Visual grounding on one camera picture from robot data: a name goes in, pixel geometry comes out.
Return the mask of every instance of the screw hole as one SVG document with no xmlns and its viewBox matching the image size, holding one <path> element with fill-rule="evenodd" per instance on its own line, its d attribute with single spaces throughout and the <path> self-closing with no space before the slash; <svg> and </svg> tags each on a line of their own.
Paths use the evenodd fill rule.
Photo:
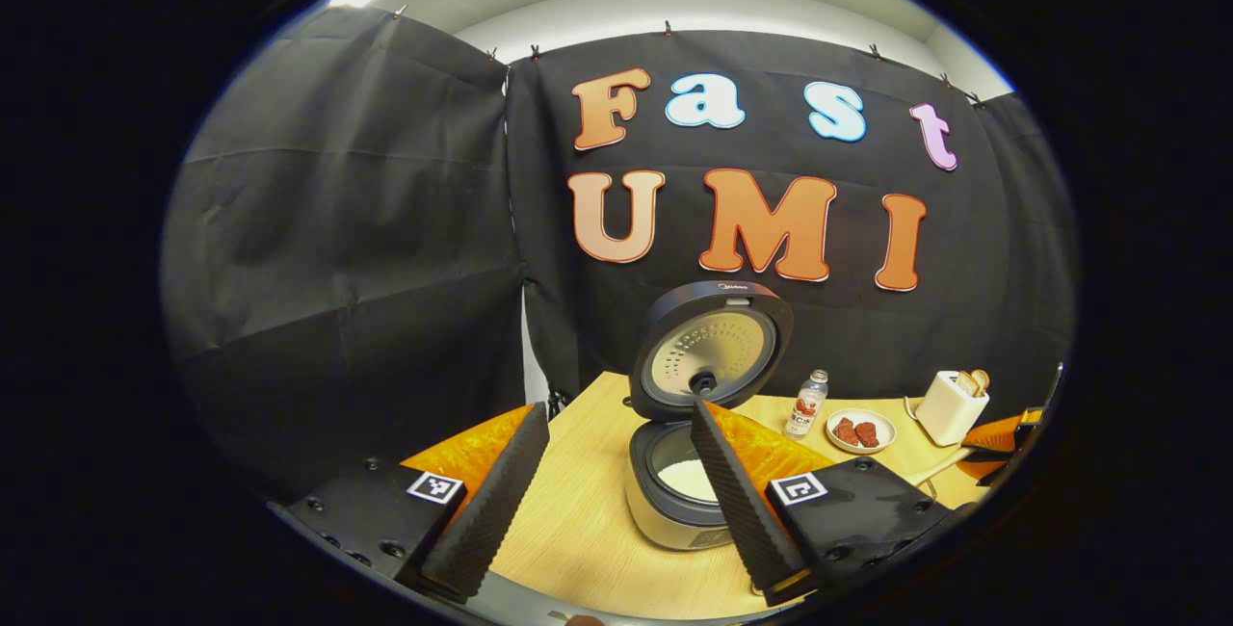
<svg viewBox="0 0 1233 626">
<path fill-rule="evenodd" d="M 407 550 L 402 548 L 402 545 L 393 540 L 381 540 L 380 547 L 382 552 L 395 558 L 402 558 L 407 556 Z"/>
</svg>

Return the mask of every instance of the bread slice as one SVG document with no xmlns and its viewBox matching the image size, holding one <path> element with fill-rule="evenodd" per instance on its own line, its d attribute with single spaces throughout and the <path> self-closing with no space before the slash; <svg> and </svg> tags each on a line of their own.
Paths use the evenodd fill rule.
<svg viewBox="0 0 1233 626">
<path fill-rule="evenodd" d="M 985 397 L 985 391 L 989 389 L 989 375 L 978 368 L 972 372 L 972 380 L 977 381 L 977 384 L 979 386 L 979 388 L 977 388 L 977 393 L 974 393 L 973 397 L 977 398 Z"/>
<path fill-rule="evenodd" d="M 954 384 L 959 386 L 959 389 L 967 393 L 969 398 L 977 397 L 977 391 L 980 389 L 980 383 L 977 383 L 977 380 L 968 371 L 961 371 L 959 377 L 954 380 Z"/>
</svg>

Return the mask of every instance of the orange letter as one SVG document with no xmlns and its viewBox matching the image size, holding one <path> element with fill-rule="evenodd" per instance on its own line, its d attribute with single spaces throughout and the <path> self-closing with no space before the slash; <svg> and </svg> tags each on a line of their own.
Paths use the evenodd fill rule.
<svg viewBox="0 0 1233 626">
<path fill-rule="evenodd" d="M 578 96 L 582 108 L 582 133 L 573 139 L 573 148 L 586 152 L 625 139 L 624 127 L 613 122 L 614 112 L 620 113 L 621 121 L 629 121 L 637 112 L 634 90 L 625 85 L 644 90 L 651 85 L 651 75 L 642 68 L 634 68 L 609 74 L 608 78 L 583 81 L 573 87 L 572 94 Z M 613 86 L 620 86 L 616 96 L 612 95 Z"/>
<path fill-rule="evenodd" d="M 925 203 L 916 197 L 895 195 L 882 197 L 882 206 L 890 213 L 890 239 L 887 240 L 887 261 L 873 280 L 882 288 L 911 292 L 916 288 L 916 237 Z"/>
<path fill-rule="evenodd" d="M 710 249 L 698 258 L 707 270 L 736 271 L 743 261 L 736 254 L 736 234 L 745 240 L 753 271 L 766 270 L 788 239 L 776 271 L 788 280 L 821 282 L 831 274 L 826 251 L 826 211 L 835 200 L 835 186 L 824 179 L 801 175 L 788 186 L 779 206 L 771 212 L 766 197 L 748 170 L 709 170 L 704 179 L 715 191 L 715 226 Z"/>
<path fill-rule="evenodd" d="M 605 262 L 634 262 L 645 256 L 655 240 L 655 192 L 663 186 L 658 170 L 630 170 L 620 182 L 630 189 L 629 235 L 612 239 L 604 233 L 604 191 L 612 186 L 608 174 L 571 175 L 573 191 L 573 238 L 591 258 Z"/>
</svg>

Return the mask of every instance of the white plate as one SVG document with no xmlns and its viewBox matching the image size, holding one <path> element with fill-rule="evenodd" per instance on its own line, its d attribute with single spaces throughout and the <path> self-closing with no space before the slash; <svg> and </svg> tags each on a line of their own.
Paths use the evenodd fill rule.
<svg viewBox="0 0 1233 626">
<path fill-rule="evenodd" d="M 864 424 L 869 421 L 877 431 L 878 446 L 873 449 L 867 449 L 861 445 L 850 446 L 845 441 L 841 441 L 836 434 L 835 428 L 840 425 L 840 419 L 848 417 L 852 425 Z M 885 449 L 890 444 L 895 442 L 895 425 L 890 423 L 889 419 L 878 414 L 877 412 L 869 412 L 867 409 L 841 409 L 835 414 L 829 415 L 826 419 L 826 437 L 831 440 L 835 446 L 842 451 L 856 455 L 872 455 L 877 451 Z"/>
</svg>

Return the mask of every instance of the plastic bottle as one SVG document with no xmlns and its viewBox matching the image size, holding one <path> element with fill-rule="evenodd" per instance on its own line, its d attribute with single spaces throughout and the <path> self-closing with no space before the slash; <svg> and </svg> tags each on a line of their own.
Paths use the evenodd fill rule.
<svg viewBox="0 0 1233 626">
<path fill-rule="evenodd" d="M 822 370 L 811 372 L 809 380 L 801 383 L 800 391 L 797 392 L 797 403 L 792 408 L 792 414 L 788 415 L 788 423 L 783 425 L 784 436 L 793 441 L 804 439 L 822 410 L 822 403 L 826 402 L 829 392 L 826 372 Z"/>
</svg>

